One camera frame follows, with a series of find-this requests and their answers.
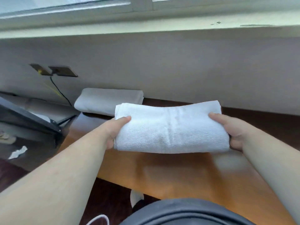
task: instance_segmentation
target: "wall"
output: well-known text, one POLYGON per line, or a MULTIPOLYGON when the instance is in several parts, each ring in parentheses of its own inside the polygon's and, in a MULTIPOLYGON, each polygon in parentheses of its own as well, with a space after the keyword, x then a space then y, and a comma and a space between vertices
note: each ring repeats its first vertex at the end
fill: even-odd
POLYGON ((54 76, 74 102, 83 88, 140 89, 147 98, 300 115, 300 38, 201 40, 191 32, 0 41, 0 90, 65 103, 28 64, 66 65, 54 76))

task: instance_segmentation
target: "white towel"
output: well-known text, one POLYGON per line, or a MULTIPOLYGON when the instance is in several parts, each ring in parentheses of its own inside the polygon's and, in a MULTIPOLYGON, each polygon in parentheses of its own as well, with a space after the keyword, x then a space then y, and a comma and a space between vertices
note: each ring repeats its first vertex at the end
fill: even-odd
POLYGON ((85 88, 77 98, 74 107, 81 112, 115 115, 115 106, 121 103, 142 104, 141 90, 118 90, 102 88, 85 88))
POLYGON ((221 113, 218 101, 187 106, 152 107, 122 103, 115 119, 130 115, 114 140, 121 151, 153 153, 214 152, 229 150, 229 136, 223 126, 208 117, 221 113))

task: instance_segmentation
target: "power cord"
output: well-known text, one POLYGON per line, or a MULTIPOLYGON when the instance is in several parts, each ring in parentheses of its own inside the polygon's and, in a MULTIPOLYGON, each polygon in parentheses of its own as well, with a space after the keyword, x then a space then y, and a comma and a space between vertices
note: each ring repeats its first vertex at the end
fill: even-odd
POLYGON ((50 80, 51 80, 51 82, 53 83, 53 85, 57 88, 57 90, 59 91, 59 93, 60 93, 60 94, 68 101, 68 103, 70 104, 70 106, 72 106, 72 104, 70 103, 70 101, 68 100, 68 98, 65 97, 64 94, 62 94, 62 92, 58 89, 58 87, 56 86, 56 84, 53 82, 52 76, 50 76, 50 80))

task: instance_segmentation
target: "paper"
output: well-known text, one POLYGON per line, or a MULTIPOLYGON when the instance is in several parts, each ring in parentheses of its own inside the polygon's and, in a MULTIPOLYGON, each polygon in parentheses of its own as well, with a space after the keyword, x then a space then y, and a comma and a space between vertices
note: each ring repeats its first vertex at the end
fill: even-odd
POLYGON ((18 158, 19 155, 23 154, 25 151, 27 151, 27 147, 23 146, 20 150, 16 150, 13 153, 11 153, 11 155, 8 159, 11 160, 11 159, 18 158))

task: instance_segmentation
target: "desk surface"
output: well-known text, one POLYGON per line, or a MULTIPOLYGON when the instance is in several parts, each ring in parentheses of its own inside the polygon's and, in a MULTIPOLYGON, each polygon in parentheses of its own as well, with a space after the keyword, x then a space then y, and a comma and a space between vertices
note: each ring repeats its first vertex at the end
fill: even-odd
MULTIPOLYGON (((145 99, 143 104, 184 105, 152 99, 145 99)), ((242 118, 293 147, 300 146, 300 117, 231 108, 223 108, 223 113, 242 118)), ((59 151, 107 119, 110 117, 81 113, 72 123, 59 151)), ((209 200, 258 225, 295 224, 274 192, 237 151, 168 155, 107 150, 98 177, 159 199, 209 200)))

